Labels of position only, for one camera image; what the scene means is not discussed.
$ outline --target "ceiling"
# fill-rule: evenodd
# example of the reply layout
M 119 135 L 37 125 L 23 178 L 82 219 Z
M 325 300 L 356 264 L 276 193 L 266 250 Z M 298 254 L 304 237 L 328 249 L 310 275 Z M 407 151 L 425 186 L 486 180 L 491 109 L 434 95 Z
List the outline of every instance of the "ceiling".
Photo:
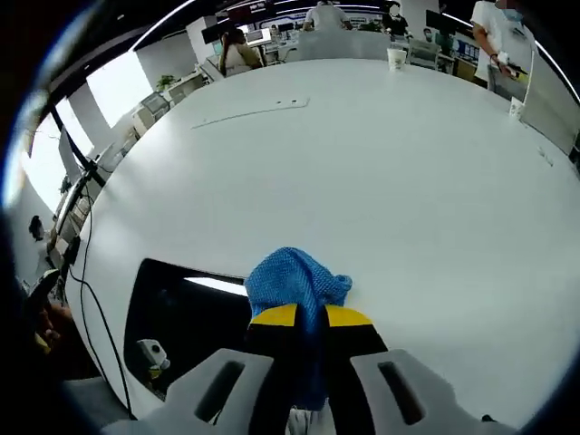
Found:
M 383 0 L 349 0 L 348 3 L 380 5 L 381 1 Z M 532 0 L 520 1 L 529 6 L 532 11 L 529 16 L 539 16 L 538 14 L 534 14 L 534 11 L 542 11 L 539 5 L 534 5 Z M 154 0 L 151 2 L 143 2 L 142 0 L 103 1 L 100 12 L 93 18 L 92 23 L 88 25 L 87 31 L 73 48 L 66 64 L 53 75 L 54 78 L 59 75 L 66 77 L 66 80 L 61 80 L 58 89 L 54 90 L 54 97 L 60 99 L 64 95 L 73 92 L 82 85 L 87 75 L 129 49 L 149 27 L 184 2 L 185 0 Z M 243 2 L 240 2 L 240 0 L 196 0 L 184 7 L 179 13 L 173 15 L 155 32 L 150 34 L 140 46 L 153 44 L 166 35 L 183 31 L 187 24 L 195 21 L 199 17 L 214 15 L 217 11 L 238 3 Z M 316 0 L 298 0 L 292 3 L 292 7 L 314 5 L 315 3 Z M 445 8 L 445 12 L 465 21 L 469 21 L 474 4 L 475 0 L 440 0 L 440 8 Z M 268 5 L 269 14 L 272 14 L 273 10 L 284 10 L 287 8 L 287 5 Z M 574 58 L 567 56 L 566 44 L 561 43 L 562 41 L 566 41 L 566 35 L 564 34 L 566 26 L 563 25 L 566 18 L 562 15 L 542 14 L 541 20 L 541 22 L 535 19 L 530 20 L 530 26 L 533 27 L 536 38 L 556 58 L 568 77 L 573 79 L 572 81 L 574 83 L 580 83 L 580 80 L 578 80 L 580 78 L 580 74 L 578 74 L 578 70 L 580 69 L 579 61 L 575 56 Z M 103 44 L 131 31 L 133 31 L 133 35 L 121 43 L 115 43 L 112 47 L 102 51 L 102 53 L 94 56 L 86 64 L 79 62 L 83 56 L 94 53 Z

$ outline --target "paper cup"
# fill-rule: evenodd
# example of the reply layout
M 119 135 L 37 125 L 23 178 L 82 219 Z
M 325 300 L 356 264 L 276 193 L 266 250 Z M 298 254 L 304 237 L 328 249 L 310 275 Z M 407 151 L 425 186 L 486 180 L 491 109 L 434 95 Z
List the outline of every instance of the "paper cup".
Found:
M 516 97 L 511 97 L 511 105 L 509 106 L 509 116 L 520 120 L 522 118 L 522 111 L 524 110 L 524 103 Z
M 389 55 L 389 69 L 391 71 L 400 70 L 405 64 L 407 52 L 398 48 L 389 48 L 387 49 L 387 53 Z

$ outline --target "blue cloth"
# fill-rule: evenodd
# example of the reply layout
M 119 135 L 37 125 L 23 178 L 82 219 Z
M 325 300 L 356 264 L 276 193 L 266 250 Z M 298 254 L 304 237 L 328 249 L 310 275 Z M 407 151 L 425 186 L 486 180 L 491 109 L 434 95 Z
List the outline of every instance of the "blue cloth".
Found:
M 252 315 L 268 308 L 298 304 L 303 310 L 302 327 L 306 345 L 318 346 L 319 315 L 326 304 L 343 305 L 353 280 L 336 275 L 295 247 L 282 247 L 267 256 L 252 271 L 244 283 Z M 312 361 L 310 379 L 305 380 L 303 394 L 296 405 L 311 411 L 322 409 L 326 392 L 320 376 L 319 361 Z

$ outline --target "white table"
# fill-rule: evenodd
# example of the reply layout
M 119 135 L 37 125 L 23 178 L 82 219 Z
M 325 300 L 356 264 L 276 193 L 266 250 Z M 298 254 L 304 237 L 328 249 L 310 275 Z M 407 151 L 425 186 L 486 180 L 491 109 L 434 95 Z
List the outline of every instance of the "white table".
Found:
M 451 382 L 473 415 L 527 422 L 580 337 L 580 181 L 564 154 L 497 95 L 409 65 L 289 63 L 194 96 L 147 132 L 94 205 L 86 279 L 120 349 L 143 258 L 247 276 L 278 247 L 301 247 L 350 275 L 347 305 Z M 191 129 L 296 97 L 307 107 Z M 84 338 L 78 290 L 69 279 Z M 124 401 L 88 292 L 85 303 Z M 138 418 L 160 406 L 128 377 Z

